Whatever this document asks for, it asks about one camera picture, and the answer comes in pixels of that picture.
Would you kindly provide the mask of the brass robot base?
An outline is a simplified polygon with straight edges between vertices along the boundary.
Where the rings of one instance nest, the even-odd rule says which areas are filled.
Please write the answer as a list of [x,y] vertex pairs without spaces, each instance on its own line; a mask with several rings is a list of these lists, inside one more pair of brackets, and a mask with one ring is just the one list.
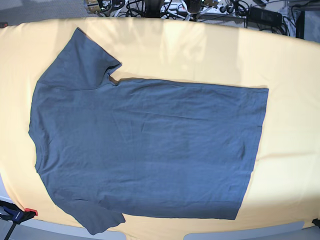
[[102,0],[84,0],[83,5],[89,14],[100,13],[104,7]]

